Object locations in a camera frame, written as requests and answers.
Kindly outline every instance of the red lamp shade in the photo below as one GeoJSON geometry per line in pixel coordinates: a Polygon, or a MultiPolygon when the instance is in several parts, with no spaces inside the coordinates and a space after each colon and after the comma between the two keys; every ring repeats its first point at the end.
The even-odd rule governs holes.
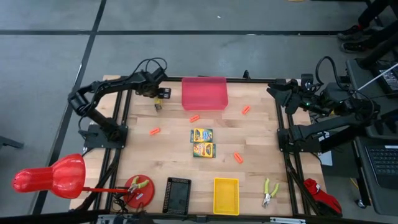
{"type": "Polygon", "coordinates": [[[80,154],[58,160],[50,167],[24,169],[17,173],[12,186],[17,192],[51,190],[56,196],[77,198],[86,179],[86,167],[80,154]]]}

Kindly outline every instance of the red cloth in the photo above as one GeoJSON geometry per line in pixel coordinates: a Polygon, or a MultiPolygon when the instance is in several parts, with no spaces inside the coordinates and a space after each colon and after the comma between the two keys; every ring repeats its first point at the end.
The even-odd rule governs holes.
{"type": "Polygon", "coordinates": [[[341,206],[337,199],[321,190],[320,185],[318,185],[315,180],[308,178],[304,181],[304,186],[311,193],[316,202],[324,203],[337,213],[341,214],[341,206]]]}

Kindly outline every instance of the red lamp base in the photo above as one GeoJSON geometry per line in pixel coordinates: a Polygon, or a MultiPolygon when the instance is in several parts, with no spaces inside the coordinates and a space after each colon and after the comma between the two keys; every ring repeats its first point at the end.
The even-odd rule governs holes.
{"type": "Polygon", "coordinates": [[[125,195],[123,199],[126,204],[132,208],[146,207],[154,198],[155,195],[155,185],[153,181],[145,175],[135,175],[127,180],[125,187],[130,187],[133,178],[139,176],[137,183],[141,183],[145,180],[149,180],[149,183],[141,188],[134,191],[132,195],[125,195]]]}

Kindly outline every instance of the black mesh tray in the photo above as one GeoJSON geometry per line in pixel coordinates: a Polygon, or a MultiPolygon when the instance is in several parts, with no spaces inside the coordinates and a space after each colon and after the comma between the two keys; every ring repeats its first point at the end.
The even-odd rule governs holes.
{"type": "Polygon", "coordinates": [[[169,177],[164,195],[163,213],[187,215],[191,180],[169,177]]]}

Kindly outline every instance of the red object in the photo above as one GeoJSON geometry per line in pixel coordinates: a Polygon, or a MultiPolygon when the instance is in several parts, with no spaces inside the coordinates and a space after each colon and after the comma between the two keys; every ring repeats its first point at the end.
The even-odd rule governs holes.
{"type": "Polygon", "coordinates": [[[321,202],[331,208],[337,215],[341,216],[341,206],[338,203],[337,199],[332,195],[326,194],[323,190],[320,189],[320,185],[311,178],[308,178],[304,181],[304,186],[311,193],[312,197],[316,202],[321,202]]]}
{"type": "MultiPolygon", "coordinates": [[[[124,201],[132,208],[146,207],[152,201],[155,195],[155,185],[153,181],[145,175],[137,176],[139,176],[137,183],[141,183],[145,180],[149,180],[149,183],[145,187],[135,190],[132,195],[123,196],[124,201]]],[[[136,176],[128,179],[124,186],[130,187],[131,182],[135,177],[136,176]]]]}
{"type": "Polygon", "coordinates": [[[200,119],[200,116],[199,115],[195,115],[195,116],[192,116],[190,119],[189,119],[189,122],[194,122],[194,121],[197,121],[197,120],[199,120],[200,119]]]}
{"type": "Polygon", "coordinates": [[[238,162],[239,164],[243,163],[243,158],[241,157],[241,155],[239,155],[239,153],[234,152],[234,157],[235,157],[236,162],[238,162]]]}
{"type": "Polygon", "coordinates": [[[228,106],[225,77],[182,78],[185,110],[223,110],[228,106]]]}
{"type": "Polygon", "coordinates": [[[154,134],[157,134],[159,132],[160,132],[160,128],[155,128],[155,129],[152,129],[151,131],[149,131],[149,134],[150,135],[154,135],[154,134]]]}
{"type": "Polygon", "coordinates": [[[91,192],[111,192],[111,193],[129,193],[128,190],[124,189],[96,189],[91,187],[83,187],[82,191],[91,191],[91,192]]]}
{"type": "Polygon", "coordinates": [[[244,108],[243,108],[243,110],[242,110],[242,114],[246,114],[246,113],[248,113],[249,112],[249,110],[250,110],[250,106],[245,106],[244,108]]]}
{"type": "Polygon", "coordinates": [[[50,190],[56,196],[77,198],[86,179],[86,167],[80,154],[65,156],[50,167],[24,169],[17,173],[12,186],[17,192],[50,190]]]}

